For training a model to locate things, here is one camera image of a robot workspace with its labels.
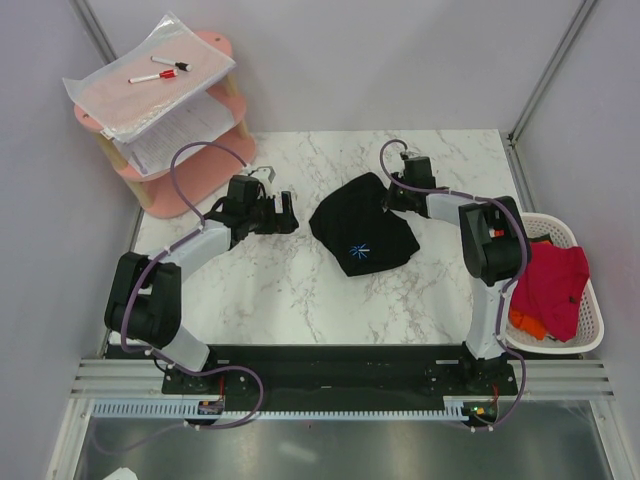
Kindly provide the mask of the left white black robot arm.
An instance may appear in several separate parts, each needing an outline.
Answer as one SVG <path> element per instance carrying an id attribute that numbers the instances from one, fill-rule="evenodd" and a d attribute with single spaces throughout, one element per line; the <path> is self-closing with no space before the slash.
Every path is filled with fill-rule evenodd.
<path id="1" fill-rule="evenodd" d="M 106 327 L 186 369 L 185 382 L 198 393 L 215 389 L 220 371 L 208 362 L 209 346 L 182 325 L 182 283 L 250 234 L 291 234 L 299 227 L 291 193 L 271 192 L 274 178 L 271 167 L 233 176 L 227 194 L 185 237 L 154 254 L 128 252 L 118 261 Z"/>

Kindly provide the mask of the black t shirt blue logo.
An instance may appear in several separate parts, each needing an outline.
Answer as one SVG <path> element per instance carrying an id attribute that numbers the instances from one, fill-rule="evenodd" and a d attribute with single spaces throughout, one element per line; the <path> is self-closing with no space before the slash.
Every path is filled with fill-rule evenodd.
<path id="1" fill-rule="evenodd" d="M 420 250 L 407 221 L 384 208 L 386 193 L 376 174 L 365 173 L 322 200 L 309 220 L 348 277 L 398 268 Z"/>

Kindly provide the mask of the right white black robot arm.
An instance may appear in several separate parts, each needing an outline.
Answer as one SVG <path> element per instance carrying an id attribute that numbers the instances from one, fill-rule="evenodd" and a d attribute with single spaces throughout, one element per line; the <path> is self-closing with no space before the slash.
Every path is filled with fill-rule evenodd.
<path id="1" fill-rule="evenodd" d="M 505 353 L 508 308 L 532 257 L 519 209 L 510 196 L 487 198 L 438 188 L 428 157 L 402 152 L 400 158 L 402 171 L 382 168 L 391 181 L 387 207 L 460 230 L 472 285 L 472 320 L 464 346 L 473 359 L 458 368 L 457 377 L 465 391 L 481 393 L 494 381 L 488 361 Z"/>

